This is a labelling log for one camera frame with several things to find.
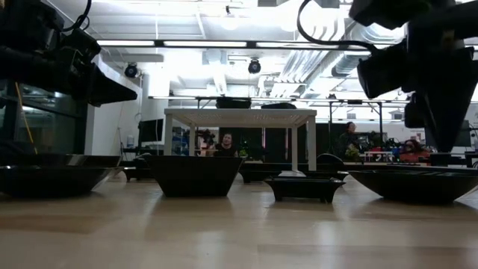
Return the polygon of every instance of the security camera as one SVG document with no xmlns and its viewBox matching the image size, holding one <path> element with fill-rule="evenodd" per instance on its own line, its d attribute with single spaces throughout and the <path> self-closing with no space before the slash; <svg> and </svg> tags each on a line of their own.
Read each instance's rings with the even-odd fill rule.
<svg viewBox="0 0 478 269">
<path fill-rule="evenodd" d="M 257 74 L 261 71 L 261 64 L 259 63 L 258 59 L 252 59 L 251 63 L 249 64 L 249 73 Z"/>
<path fill-rule="evenodd" d="M 137 68 L 137 63 L 129 63 L 125 69 L 125 76 L 128 78 L 137 78 L 141 75 L 141 71 Z"/>
</svg>

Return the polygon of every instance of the computer screen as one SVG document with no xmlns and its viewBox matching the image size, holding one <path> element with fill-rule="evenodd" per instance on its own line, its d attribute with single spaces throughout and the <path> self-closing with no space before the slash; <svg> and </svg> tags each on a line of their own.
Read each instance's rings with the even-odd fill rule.
<svg viewBox="0 0 478 269">
<path fill-rule="evenodd" d="M 428 128 L 425 128 L 425 140 L 427 146 L 436 146 L 432 132 Z M 467 120 L 463 120 L 462 128 L 455 141 L 455 146 L 471 146 L 470 123 Z"/>
<path fill-rule="evenodd" d="M 140 140 L 142 142 L 161 141 L 163 137 L 163 119 L 140 122 Z"/>
</svg>

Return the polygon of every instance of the table leg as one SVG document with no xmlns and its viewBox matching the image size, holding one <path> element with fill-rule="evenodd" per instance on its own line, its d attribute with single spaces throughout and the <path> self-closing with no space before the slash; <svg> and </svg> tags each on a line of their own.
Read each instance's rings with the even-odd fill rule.
<svg viewBox="0 0 478 269">
<path fill-rule="evenodd" d="M 317 150 L 315 148 L 315 116 L 307 119 L 308 170 L 317 170 Z"/>
<path fill-rule="evenodd" d="M 196 150 L 196 127 L 191 125 L 189 128 L 189 156 L 194 156 Z"/>
<path fill-rule="evenodd" d="M 171 114 L 166 114 L 164 131 L 164 155 L 171 156 L 173 147 L 173 116 Z"/>
<path fill-rule="evenodd" d="M 299 161 L 297 157 L 297 127 L 292 127 L 292 170 L 299 170 Z"/>
</svg>

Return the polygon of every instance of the man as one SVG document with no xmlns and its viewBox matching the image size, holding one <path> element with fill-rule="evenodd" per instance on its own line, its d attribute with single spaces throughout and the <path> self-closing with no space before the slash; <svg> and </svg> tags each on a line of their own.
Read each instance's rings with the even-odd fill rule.
<svg viewBox="0 0 478 269">
<path fill-rule="evenodd" d="M 238 149 L 232 144 L 232 134 L 225 133 L 221 143 L 214 147 L 214 157 L 239 157 Z"/>
<path fill-rule="evenodd" d="M 346 158 L 345 152 L 348 149 L 359 150 L 359 142 L 356 136 L 356 125 L 353 122 L 348 122 L 345 125 L 345 132 L 338 138 L 338 156 Z"/>
</svg>

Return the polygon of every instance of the white table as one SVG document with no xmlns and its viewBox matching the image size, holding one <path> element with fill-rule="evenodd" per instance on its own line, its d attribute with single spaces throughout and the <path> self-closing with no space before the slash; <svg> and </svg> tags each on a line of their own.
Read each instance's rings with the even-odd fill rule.
<svg viewBox="0 0 478 269">
<path fill-rule="evenodd" d="M 291 128 L 292 170 L 298 170 L 297 128 L 307 124 L 308 168 L 317 170 L 315 149 L 315 117 L 309 109 L 188 109 L 166 108 L 164 154 L 171 155 L 173 119 L 190 127 L 189 155 L 194 156 L 196 127 Z"/>
</svg>

